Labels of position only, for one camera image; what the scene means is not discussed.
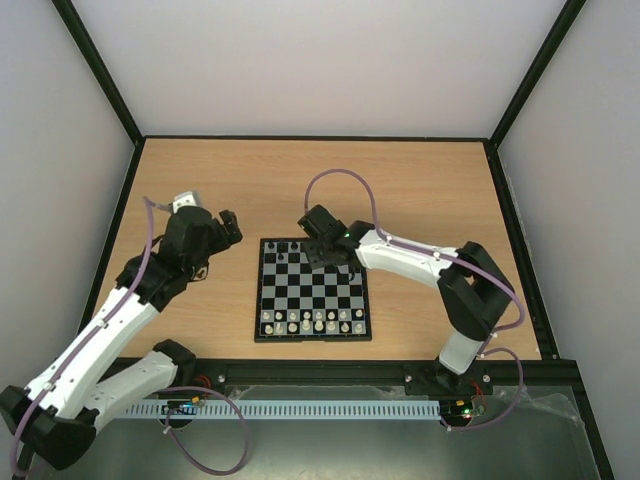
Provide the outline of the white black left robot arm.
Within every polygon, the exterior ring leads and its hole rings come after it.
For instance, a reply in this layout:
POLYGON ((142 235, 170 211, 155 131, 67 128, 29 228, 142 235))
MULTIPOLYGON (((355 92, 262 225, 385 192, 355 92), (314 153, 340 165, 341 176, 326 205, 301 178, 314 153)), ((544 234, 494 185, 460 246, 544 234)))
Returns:
POLYGON ((204 279, 212 255, 242 239, 236 215, 217 217, 182 206, 159 238, 130 259, 100 311, 67 349, 24 387, 1 393, 1 416, 15 439, 57 470, 77 462, 97 433, 144 397, 188 385, 195 355, 173 340, 112 376, 105 373, 123 348, 187 285, 204 279))

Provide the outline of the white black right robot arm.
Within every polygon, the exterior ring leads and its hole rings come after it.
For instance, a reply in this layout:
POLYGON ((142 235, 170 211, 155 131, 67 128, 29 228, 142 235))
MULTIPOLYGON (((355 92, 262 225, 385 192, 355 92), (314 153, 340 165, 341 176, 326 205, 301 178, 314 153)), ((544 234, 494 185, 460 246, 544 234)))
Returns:
POLYGON ((321 205, 308 210, 298 225, 308 236, 304 252, 314 268, 380 270, 436 289, 453 328, 437 357, 437 382, 455 392, 470 381, 472 363, 515 301, 511 283, 482 245, 437 247, 365 221, 347 226, 321 205))

